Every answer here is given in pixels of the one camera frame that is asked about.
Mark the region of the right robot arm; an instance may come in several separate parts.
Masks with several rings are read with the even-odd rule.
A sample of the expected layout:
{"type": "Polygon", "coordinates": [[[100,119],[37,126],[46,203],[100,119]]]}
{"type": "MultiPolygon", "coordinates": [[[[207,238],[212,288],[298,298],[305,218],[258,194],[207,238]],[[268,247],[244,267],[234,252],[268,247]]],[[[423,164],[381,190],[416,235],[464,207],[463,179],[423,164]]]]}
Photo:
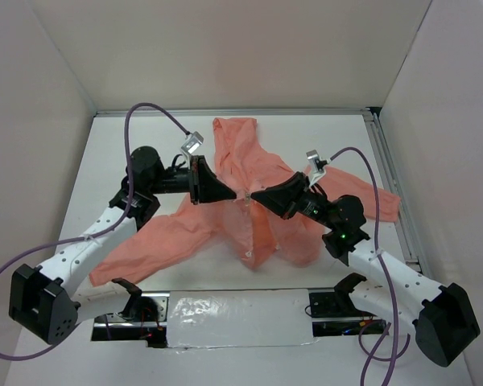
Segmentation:
{"type": "Polygon", "coordinates": [[[299,213],[329,228],[322,236],[325,248],[353,271],[354,287],[335,297],[342,314],[360,309],[380,318],[398,315],[399,330],[413,334],[421,352],[444,368],[481,333],[464,288],[442,285],[374,246],[361,228],[366,219],[358,197],[342,195],[330,201],[312,191],[301,172],[251,197],[284,220],[299,213]]]}

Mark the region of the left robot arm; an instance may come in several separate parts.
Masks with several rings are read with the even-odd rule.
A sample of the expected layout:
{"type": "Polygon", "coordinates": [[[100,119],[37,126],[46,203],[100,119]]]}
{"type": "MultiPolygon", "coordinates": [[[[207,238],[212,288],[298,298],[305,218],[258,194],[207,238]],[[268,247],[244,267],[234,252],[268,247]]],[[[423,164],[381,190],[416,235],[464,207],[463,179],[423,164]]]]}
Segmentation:
{"type": "Polygon", "coordinates": [[[12,274],[9,316],[49,345],[65,340],[76,326],[102,314],[126,321],[142,313],[142,291],[118,274],[90,293],[81,283],[124,240],[139,231],[160,207],[159,194],[188,193],[193,204],[236,198],[203,156],[164,167],[156,149],[142,146],[130,155],[120,191],[85,234],[55,256],[12,274]]]}

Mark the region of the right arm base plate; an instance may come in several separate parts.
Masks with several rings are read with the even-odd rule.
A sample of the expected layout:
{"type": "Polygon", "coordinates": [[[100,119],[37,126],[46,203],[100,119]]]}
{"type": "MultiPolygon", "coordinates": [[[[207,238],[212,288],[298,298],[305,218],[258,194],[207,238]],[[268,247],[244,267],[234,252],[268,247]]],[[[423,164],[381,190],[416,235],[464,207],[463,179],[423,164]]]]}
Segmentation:
{"type": "Polygon", "coordinates": [[[379,317],[356,309],[333,288],[310,289],[309,303],[304,307],[311,319],[314,337],[380,335],[386,323],[379,317]]]}

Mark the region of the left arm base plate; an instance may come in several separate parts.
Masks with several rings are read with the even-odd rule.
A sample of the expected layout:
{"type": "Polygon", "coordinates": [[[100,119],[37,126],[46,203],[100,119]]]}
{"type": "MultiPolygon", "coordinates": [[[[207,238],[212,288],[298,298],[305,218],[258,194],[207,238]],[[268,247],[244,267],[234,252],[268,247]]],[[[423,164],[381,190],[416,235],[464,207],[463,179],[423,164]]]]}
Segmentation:
{"type": "Polygon", "coordinates": [[[167,348],[169,292],[145,292],[128,314],[111,312],[93,320],[92,342],[144,342],[167,348]]]}

